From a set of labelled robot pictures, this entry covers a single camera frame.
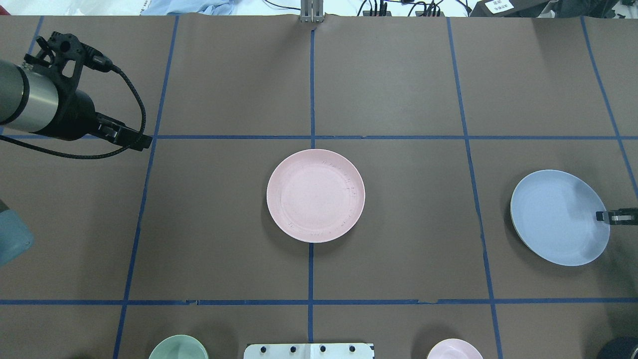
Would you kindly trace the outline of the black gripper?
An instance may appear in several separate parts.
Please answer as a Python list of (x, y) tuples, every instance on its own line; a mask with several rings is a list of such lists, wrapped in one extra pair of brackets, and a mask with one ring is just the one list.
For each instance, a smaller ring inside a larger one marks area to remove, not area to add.
[[(24, 115), (23, 131), (65, 141), (88, 134), (139, 152), (150, 147), (152, 139), (144, 134), (146, 109), (121, 68), (70, 33), (55, 31), (49, 38), (38, 37), (36, 43), (40, 50), (37, 55), (25, 55), (23, 72), (29, 82), (26, 104), (41, 110), (41, 114)], [(95, 110), (93, 100), (78, 89), (84, 68), (103, 73), (113, 71), (123, 79), (141, 109), (138, 130)]]

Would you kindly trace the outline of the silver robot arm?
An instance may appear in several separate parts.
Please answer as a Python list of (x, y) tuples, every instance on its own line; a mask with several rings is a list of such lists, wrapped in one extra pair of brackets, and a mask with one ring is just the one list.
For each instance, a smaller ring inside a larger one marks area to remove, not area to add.
[[(1, 137), (3, 143), (74, 161), (98, 161), (127, 150), (142, 152), (151, 147), (152, 137), (145, 133), (145, 105), (119, 66), (70, 33), (55, 31), (48, 38), (39, 36), (35, 42), (38, 53), (26, 54), (22, 64), (1, 62), (1, 126), (67, 142), (93, 136), (115, 145), (116, 149), (81, 155), (47, 149), (9, 136)], [(125, 82), (141, 112), (138, 129), (96, 111), (91, 96), (78, 89), (85, 69), (112, 72)]]

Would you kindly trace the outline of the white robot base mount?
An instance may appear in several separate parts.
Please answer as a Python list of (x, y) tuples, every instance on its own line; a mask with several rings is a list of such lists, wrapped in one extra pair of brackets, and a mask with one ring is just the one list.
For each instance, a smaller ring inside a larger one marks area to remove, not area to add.
[(293, 343), (248, 345), (244, 359), (374, 359), (367, 343)]

